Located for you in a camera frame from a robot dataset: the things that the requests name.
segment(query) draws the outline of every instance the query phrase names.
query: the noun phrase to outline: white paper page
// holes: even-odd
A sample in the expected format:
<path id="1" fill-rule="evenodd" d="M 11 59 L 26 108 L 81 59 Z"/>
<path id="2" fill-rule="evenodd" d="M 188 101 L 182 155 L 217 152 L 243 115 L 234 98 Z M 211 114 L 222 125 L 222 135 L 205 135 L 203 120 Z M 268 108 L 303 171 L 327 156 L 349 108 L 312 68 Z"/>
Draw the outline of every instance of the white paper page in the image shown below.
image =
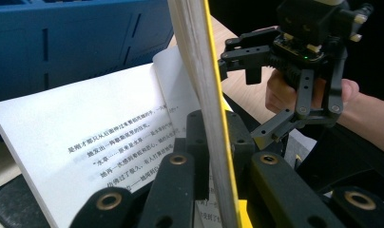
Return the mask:
<path id="1" fill-rule="evenodd" d="M 177 138 L 186 137 L 186 117 L 201 109 L 178 46 L 161 51 L 153 58 L 168 113 Z"/>
<path id="2" fill-rule="evenodd" d="M 58 227 L 102 188 L 152 181 L 174 142 L 152 65 L 2 102 L 0 132 Z"/>

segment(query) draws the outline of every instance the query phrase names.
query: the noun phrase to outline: yellow edge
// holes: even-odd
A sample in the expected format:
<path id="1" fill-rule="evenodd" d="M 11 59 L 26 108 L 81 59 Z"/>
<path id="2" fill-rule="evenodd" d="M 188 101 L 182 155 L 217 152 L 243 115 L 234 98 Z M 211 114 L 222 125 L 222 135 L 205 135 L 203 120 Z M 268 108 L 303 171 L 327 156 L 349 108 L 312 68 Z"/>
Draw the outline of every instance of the yellow edge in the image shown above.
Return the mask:
<path id="1" fill-rule="evenodd" d="M 205 11 L 205 20 L 206 20 L 206 25 L 207 25 L 207 30 L 209 32 L 208 36 L 209 36 L 209 45 L 210 45 L 210 51 L 211 51 L 211 55 L 212 55 L 212 62 L 213 62 L 213 66 L 214 66 L 214 69 L 215 69 L 215 76 L 216 76 L 216 80 L 217 80 L 217 83 L 216 83 L 216 86 L 217 86 L 217 91 L 219 93 L 219 97 L 221 98 L 222 97 L 222 93 L 221 93 L 221 77 L 220 77 L 220 72 L 219 72 L 219 66 L 218 66 L 218 61 L 217 61 L 217 57 L 216 57 L 216 48 L 215 48 L 215 42 L 214 42 L 214 36 L 213 36 L 213 30 L 212 30 L 212 21 L 211 21 L 211 15 L 210 15 L 210 9 L 209 9 L 209 4 L 207 2 L 207 0 L 204 1 L 204 11 Z M 221 110 L 226 110 L 228 109 L 226 107 L 226 105 L 224 105 L 224 102 L 221 101 L 220 102 L 221 104 Z M 223 111 L 221 113 L 221 121 L 222 121 L 222 125 L 223 125 L 223 135 L 224 135 L 224 139 L 225 139 L 225 146 L 226 146 L 226 152 L 227 152 L 227 160 L 228 160 L 228 167 L 229 167 L 229 170 L 230 170 L 230 173 L 229 173 L 229 177 L 230 177 L 230 180 L 231 180 L 231 184 L 232 184 L 232 192 L 233 192 L 233 198 L 234 198 L 234 205 L 235 205 L 235 209 L 236 209 L 236 213 L 237 213 L 237 218 L 238 218 L 238 223 L 239 223 L 239 227 L 242 227 L 241 226 L 241 220 L 240 220 L 240 207 L 239 207 L 239 197 L 238 197 L 238 193 L 237 193 L 237 185 L 236 185 L 236 179 L 235 179 L 235 176 L 234 176 L 234 165 L 233 165 L 233 161 L 232 161 L 232 157 L 231 157 L 231 147 L 230 147 L 230 140 L 228 138 L 228 125 L 227 125 L 227 119 L 225 117 L 225 112 Z"/>

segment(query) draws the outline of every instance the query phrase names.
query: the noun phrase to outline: bolt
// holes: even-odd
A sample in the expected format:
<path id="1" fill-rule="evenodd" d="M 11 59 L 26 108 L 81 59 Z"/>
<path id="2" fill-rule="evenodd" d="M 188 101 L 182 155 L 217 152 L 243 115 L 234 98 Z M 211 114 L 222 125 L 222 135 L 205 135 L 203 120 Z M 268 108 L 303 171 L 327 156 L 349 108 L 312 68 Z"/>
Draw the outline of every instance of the bolt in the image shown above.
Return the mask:
<path id="1" fill-rule="evenodd" d="M 340 107 L 337 106 L 337 105 L 332 105 L 332 110 L 333 110 L 334 112 L 338 112 L 338 111 L 340 111 Z"/>
<path id="2" fill-rule="evenodd" d="M 307 108 L 306 107 L 300 107 L 299 108 L 299 112 L 307 112 Z"/>

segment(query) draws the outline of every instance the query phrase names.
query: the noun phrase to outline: finger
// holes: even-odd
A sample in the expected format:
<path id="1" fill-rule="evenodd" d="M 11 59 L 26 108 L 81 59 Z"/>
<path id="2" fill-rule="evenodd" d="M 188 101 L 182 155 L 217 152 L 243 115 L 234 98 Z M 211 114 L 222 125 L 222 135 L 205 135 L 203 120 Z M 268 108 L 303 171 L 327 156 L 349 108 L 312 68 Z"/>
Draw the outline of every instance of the finger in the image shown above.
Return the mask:
<path id="1" fill-rule="evenodd" d="M 268 88 L 265 94 L 265 106 L 274 113 L 279 113 L 284 108 L 284 103 Z"/>
<path id="2" fill-rule="evenodd" d="M 271 77 L 267 82 L 267 89 L 278 97 L 283 104 L 282 109 L 294 107 L 296 103 L 297 93 L 296 91 L 287 85 L 283 79 L 283 75 L 278 71 L 274 70 Z"/>
<path id="3" fill-rule="evenodd" d="M 322 106 L 323 93 L 325 91 L 326 81 L 321 78 L 317 78 L 314 81 L 313 100 L 311 106 L 320 108 Z"/>
<path id="4" fill-rule="evenodd" d="M 352 80 L 342 79 L 342 102 L 344 105 L 352 101 L 358 93 L 358 83 Z"/>

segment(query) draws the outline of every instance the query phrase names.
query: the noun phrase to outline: book page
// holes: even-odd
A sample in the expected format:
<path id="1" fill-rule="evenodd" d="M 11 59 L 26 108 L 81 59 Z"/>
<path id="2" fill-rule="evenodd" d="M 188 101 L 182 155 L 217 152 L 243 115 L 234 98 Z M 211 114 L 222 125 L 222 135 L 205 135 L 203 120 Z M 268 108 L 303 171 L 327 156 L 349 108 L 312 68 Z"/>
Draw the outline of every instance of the book page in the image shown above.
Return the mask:
<path id="1" fill-rule="evenodd" d="M 1 102 L 0 132 L 53 227 L 102 188 L 152 181 L 175 138 L 152 65 Z"/>
<path id="2" fill-rule="evenodd" d="M 186 117 L 201 109 L 177 46 L 161 51 L 153 58 L 157 78 L 177 138 L 186 137 Z"/>

